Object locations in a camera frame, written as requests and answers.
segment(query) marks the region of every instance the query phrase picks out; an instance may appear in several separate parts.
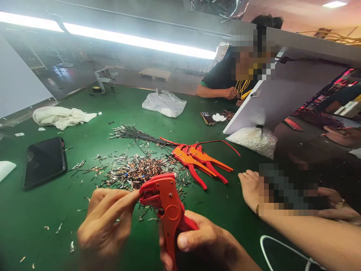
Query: table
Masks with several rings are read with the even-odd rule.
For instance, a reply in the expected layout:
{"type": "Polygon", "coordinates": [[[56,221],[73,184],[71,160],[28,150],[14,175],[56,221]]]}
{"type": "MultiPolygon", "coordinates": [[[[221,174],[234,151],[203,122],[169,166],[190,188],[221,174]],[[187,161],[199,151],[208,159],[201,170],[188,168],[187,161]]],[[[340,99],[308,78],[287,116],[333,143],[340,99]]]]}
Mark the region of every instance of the table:
{"type": "MultiPolygon", "coordinates": [[[[17,167],[0,183],[1,270],[30,270],[33,263],[36,270],[77,270],[79,250],[76,231],[86,216],[86,212],[77,212],[77,209],[87,209],[88,201],[84,197],[91,196],[96,188],[95,183],[101,184],[96,179],[90,181],[93,173],[69,178],[73,174],[69,172],[38,188],[24,191],[22,184],[27,160],[26,149],[29,145],[61,136],[66,148],[73,147],[66,152],[68,167],[71,169],[84,159],[87,159],[85,168],[99,164],[94,160],[98,154],[107,156],[114,151],[118,154],[125,152],[132,142],[131,139],[108,140],[112,127],[120,126],[121,122],[136,123],[138,129],[154,137],[162,136],[182,143],[225,139],[226,135],[222,131],[226,123],[206,126],[199,112],[208,111],[213,114],[223,109],[236,110],[233,102],[177,93],[179,98],[187,100],[187,105],[180,116],[169,118],[141,107],[150,92],[115,86],[114,92],[107,89],[105,95],[90,96],[86,90],[82,90],[65,98],[59,106],[78,108],[88,113],[102,112],[102,115],[98,115],[89,123],[67,127],[64,133],[58,134],[59,130],[55,127],[45,127],[45,131],[39,132],[38,125],[32,119],[28,119],[3,130],[7,137],[0,141],[0,161],[14,162],[17,167]],[[20,132],[25,136],[14,136],[20,132]],[[64,217],[62,229],[55,235],[64,217]],[[70,254],[72,240],[76,250],[70,254]]],[[[205,192],[199,186],[185,188],[188,193],[184,202],[187,209],[208,217],[215,224],[230,231],[260,267],[268,270],[259,245],[260,236],[266,234],[286,244],[290,242],[252,213],[243,200],[237,174],[247,169],[256,171],[259,163],[270,160],[244,147],[235,144],[232,146],[241,157],[223,142],[204,144],[203,150],[207,154],[235,170],[228,173],[220,169],[221,174],[229,180],[228,185],[201,173],[200,177],[207,184],[208,190],[205,192]]],[[[129,156],[136,153],[141,153],[136,146],[127,151],[129,156]]],[[[108,162],[112,162],[112,159],[102,161],[103,164],[108,162]]],[[[158,225],[154,220],[147,221],[153,217],[150,215],[151,212],[143,217],[146,221],[138,223],[139,216],[143,213],[144,210],[138,210],[136,205],[132,234],[119,266],[121,270],[162,270],[159,260],[158,225]]],[[[269,247],[271,246],[274,246],[274,249],[267,249],[267,253],[270,260],[274,259],[271,261],[274,270],[304,270],[306,262],[299,256],[280,245],[269,244],[269,247]]]]}

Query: ceiling light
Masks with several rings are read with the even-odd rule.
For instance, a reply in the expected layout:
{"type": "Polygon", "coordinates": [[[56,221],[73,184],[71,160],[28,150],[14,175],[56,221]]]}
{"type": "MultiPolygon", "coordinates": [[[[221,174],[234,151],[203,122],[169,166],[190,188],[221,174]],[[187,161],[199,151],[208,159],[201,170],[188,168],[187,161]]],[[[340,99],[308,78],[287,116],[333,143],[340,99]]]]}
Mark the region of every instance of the ceiling light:
{"type": "Polygon", "coordinates": [[[347,5],[347,3],[340,2],[340,1],[333,1],[331,3],[324,4],[323,6],[326,8],[338,8],[338,7],[345,6],[345,5],[347,5]]]}
{"type": "Polygon", "coordinates": [[[86,26],[79,26],[76,24],[64,23],[65,28],[74,35],[85,36],[89,38],[96,38],[100,40],[113,41],[143,48],[154,49],[163,52],[176,53],[180,55],[193,56],[205,59],[214,59],[217,52],[212,52],[195,47],[178,45],[164,41],[151,40],[117,32],[111,32],[86,26]]]}
{"type": "Polygon", "coordinates": [[[0,22],[63,32],[55,21],[1,11],[0,22]]]}

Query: plastic bag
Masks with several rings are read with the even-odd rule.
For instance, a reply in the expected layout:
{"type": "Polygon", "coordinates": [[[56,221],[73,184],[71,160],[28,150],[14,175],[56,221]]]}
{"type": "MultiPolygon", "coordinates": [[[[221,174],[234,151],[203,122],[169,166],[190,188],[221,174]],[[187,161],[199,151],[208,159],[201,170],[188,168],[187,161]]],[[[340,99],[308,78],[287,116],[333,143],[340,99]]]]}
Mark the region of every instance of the plastic bag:
{"type": "Polygon", "coordinates": [[[277,137],[268,129],[244,127],[226,138],[252,151],[273,159],[277,137]]]}
{"type": "Polygon", "coordinates": [[[155,93],[148,94],[147,98],[142,104],[142,107],[152,111],[166,115],[167,117],[179,116],[185,107],[187,101],[183,101],[169,91],[162,90],[162,94],[155,93]]]}

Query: ceiling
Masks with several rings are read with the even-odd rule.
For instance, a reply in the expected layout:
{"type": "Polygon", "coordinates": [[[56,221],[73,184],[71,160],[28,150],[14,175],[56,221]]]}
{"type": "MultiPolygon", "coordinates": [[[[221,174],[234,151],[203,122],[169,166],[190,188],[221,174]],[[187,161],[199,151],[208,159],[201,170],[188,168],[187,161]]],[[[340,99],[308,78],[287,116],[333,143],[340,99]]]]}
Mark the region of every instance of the ceiling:
{"type": "Polygon", "coordinates": [[[322,5],[333,0],[250,0],[243,21],[250,21],[259,14],[282,16],[282,29],[287,31],[317,30],[320,27],[338,29],[361,26],[361,1],[348,2],[339,8],[325,8],[322,5]]]}

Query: white pallet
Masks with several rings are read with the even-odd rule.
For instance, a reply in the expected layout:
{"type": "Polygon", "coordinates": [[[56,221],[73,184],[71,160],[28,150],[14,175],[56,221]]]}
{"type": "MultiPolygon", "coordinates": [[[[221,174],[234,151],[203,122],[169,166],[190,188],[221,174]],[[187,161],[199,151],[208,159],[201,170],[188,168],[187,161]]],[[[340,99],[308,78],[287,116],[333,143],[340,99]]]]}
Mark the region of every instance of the white pallet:
{"type": "Polygon", "coordinates": [[[139,72],[140,75],[148,75],[151,76],[154,80],[155,78],[164,78],[166,82],[168,82],[170,77],[170,72],[165,70],[158,70],[154,68],[146,68],[139,72]]]}

